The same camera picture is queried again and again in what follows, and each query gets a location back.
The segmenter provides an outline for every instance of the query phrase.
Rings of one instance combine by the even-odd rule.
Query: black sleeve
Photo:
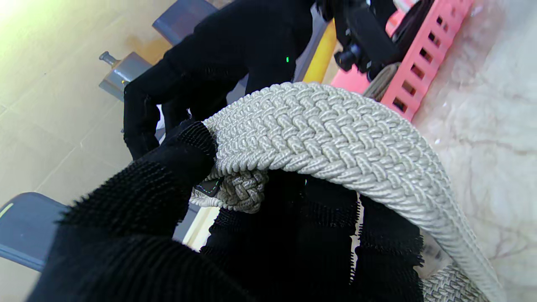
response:
[[[27,301],[251,301],[214,263],[171,240],[190,196],[183,187],[162,164],[134,162],[77,202]]]
[[[291,29],[284,26],[262,29],[247,54],[246,94],[293,80],[298,55]]]
[[[111,236],[172,237],[192,188],[155,162],[134,162],[65,213],[61,225],[100,228]]]

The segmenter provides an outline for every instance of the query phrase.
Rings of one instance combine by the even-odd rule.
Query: black equipment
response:
[[[349,71],[356,65],[372,81],[385,66],[401,62],[433,1],[418,1],[389,37],[386,24],[397,10],[393,0],[343,0],[334,14],[337,39],[343,46],[334,55],[339,67]]]

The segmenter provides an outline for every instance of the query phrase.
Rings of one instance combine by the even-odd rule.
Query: yellow pole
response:
[[[315,50],[315,54],[309,64],[308,71],[304,75],[304,82],[319,82],[321,83],[324,79],[324,74],[332,60],[334,48],[336,48],[336,26],[334,22],[326,27],[324,34],[319,41],[319,46]]]

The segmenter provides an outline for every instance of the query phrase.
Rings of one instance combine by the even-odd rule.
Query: white braided rope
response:
[[[282,169],[356,190],[430,233],[491,302],[505,301],[438,156],[384,105],[331,86],[284,83],[241,98],[204,124],[218,143],[209,179]],[[192,201],[248,211],[262,200],[259,192],[241,197],[226,188],[217,198],[193,193]]]

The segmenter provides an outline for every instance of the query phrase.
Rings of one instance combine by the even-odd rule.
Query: beige floor tile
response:
[[[0,301],[21,302],[26,299],[39,278],[39,273],[20,264],[0,258]]]
[[[71,204],[116,172],[117,169],[76,147],[36,191],[62,204]]]
[[[20,11],[0,18],[0,103],[11,105],[76,50],[84,37],[99,31],[120,14],[104,1],[21,1]]]
[[[81,142],[85,152],[116,169],[126,167],[132,157],[123,142],[123,103],[118,102],[88,136]]]
[[[98,88],[106,74],[98,55],[80,52],[67,59],[12,109],[65,141],[78,144],[117,101]]]
[[[0,116],[0,204],[35,190],[73,146],[19,114]]]

